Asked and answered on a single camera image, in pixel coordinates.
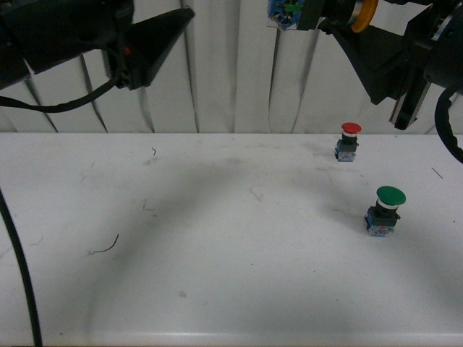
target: red push button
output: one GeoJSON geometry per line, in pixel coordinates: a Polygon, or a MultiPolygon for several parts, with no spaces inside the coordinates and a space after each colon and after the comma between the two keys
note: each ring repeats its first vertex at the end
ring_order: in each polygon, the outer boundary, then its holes
{"type": "Polygon", "coordinates": [[[342,129],[347,134],[356,134],[362,131],[362,127],[357,123],[344,123],[342,124],[342,129]]]}

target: wire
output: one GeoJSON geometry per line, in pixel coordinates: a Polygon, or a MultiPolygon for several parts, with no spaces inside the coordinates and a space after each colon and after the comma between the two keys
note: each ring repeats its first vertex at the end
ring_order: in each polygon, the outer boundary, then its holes
{"type": "MultiPolygon", "coordinates": [[[[121,36],[122,35],[120,34],[118,35],[118,41],[121,41],[121,36]]],[[[117,64],[116,74],[108,82],[101,85],[100,87],[95,89],[93,92],[88,93],[85,96],[82,96],[81,98],[69,101],[67,103],[60,103],[59,105],[55,105],[55,106],[29,105],[28,103],[24,103],[22,101],[12,99],[12,98],[7,98],[5,96],[0,96],[0,106],[13,107],[13,108],[24,108],[27,110],[40,111],[40,112],[45,112],[45,113],[61,113],[61,112],[74,110],[80,106],[84,106],[85,104],[90,103],[94,101],[96,98],[99,98],[100,96],[102,96],[104,93],[110,90],[113,86],[115,86],[121,79],[121,73],[122,73],[121,62],[123,61],[122,53],[120,51],[121,48],[119,45],[119,53],[118,53],[105,46],[99,46],[93,43],[86,43],[86,44],[88,44],[89,49],[101,49],[102,51],[106,51],[108,52],[108,54],[114,56],[114,58],[117,60],[118,64],[117,64]]]]}
{"type": "Polygon", "coordinates": [[[463,150],[458,147],[458,140],[450,125],[449,109],[451,106],[450,98],[458,90],[463,88],[463,80],[455,82],[446,88],[438,99],[436,112],[434,113],[434,122],[436,130],[447,150],[460,162],[463,163],[463,150]]]}
{"type": "Polygon", "coordinates": [[[24,292],[26,294],[27,308],[29,310],[30,325],[32,327],[32,334],[34,339],[35,347],[43,347],[41,326],[38,321],[37,306],[35,304],[34,290],[32,287],[32,281],[30,279],[29,269],[27,268],[26,258],[22,250],[20,237],[16,232],[14,222],[11,214],[9,213],[7,202],[3,197],[3,193],[0,188],[0,211],[1,216],[7,227],[9,238],[12,240],[14,253],[16,254],[17,263],[20,267],[22,283],[24,284],[24,292]]]}

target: white curtain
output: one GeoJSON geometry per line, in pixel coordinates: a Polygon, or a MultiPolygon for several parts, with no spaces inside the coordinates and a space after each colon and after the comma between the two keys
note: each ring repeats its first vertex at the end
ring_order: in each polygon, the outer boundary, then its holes
{"type": "MultiPolygon", "coordinates": [[[[135,0],[134,21],[185,6],[196,16],[150,87],[114,88],[60,114],[2,108],[0,131],[338,133],[345,121],[356,121],[364,133],[403,133],[388,122],[394,101],[370,103],[332,36],[268,27],[266,0],[135,0]]],[[[423,9],[381,1],[372,24],[401,35],[423,9]]],[[[51,105],[106,80],[101,52],[92,51],[0,94],[51,105]]],[[[432,86],[405,133],[435,132],[441,91],[432,86]]],[[[463,132],[461,99],[451,109],[456,133],[463,132]]]]}

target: white surface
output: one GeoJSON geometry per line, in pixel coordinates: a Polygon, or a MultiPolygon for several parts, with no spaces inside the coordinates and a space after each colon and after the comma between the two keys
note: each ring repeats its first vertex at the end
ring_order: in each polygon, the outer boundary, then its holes
{"type": "MultiPolygon", "coordinates": [[[[339,137],[0,135],[44,343],[460,346],[461,164],[431,135],[338,163],[339,137]],[[407,195],[386,239],[362,224],[382,185],[407,195]]],[[[3,225],[0,245],[0,345],[24,346],[3,225]]]]}
{"type": "MultiPolygon", "coordinates": [[[[134,22],[183,6],[196,17],[145,93],[110,91],[96,103],[108,132],[337,133],[345,121],[364,134],[399,133],[388,119],[393,100],[370,103],[349,60],[333,37],[317,30],[277,35],[267,27],[267,0],[135,0],[134,22]]],[[[373,24],[403,34],[425,7],[381,0],[373,24]]],[[[85,54],[93,87],[106,81],[99,52],[85,54]]],[[[78,59],[34,77],[44,104],[86,93],[78,59]]],[[[407,133],[433,132],[442,89],[432,86],[407,133]]],[[[21,87],[0,91],[27,101],[21,87]]],[[[51,131],[37,112],[2,109],[0,131],[51,131]]],[[[463,132],[463,101],[452,106],[452,126],[463,132]]],[[[51,115],[59,132],[102,132],[91,106],[51,115]]]]}

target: orange ring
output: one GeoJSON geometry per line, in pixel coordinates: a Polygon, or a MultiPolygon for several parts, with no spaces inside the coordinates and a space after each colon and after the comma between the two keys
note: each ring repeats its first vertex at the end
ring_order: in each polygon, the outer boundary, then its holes
{"type": "Polygon", "coordinates": [[[378,0],[363,0],[362,9],[360,10],[359,17],[352,24],[351,28],[354,33],[360,33],[365,30],[370,24],[373,16],[375,15],[378,0]]]}

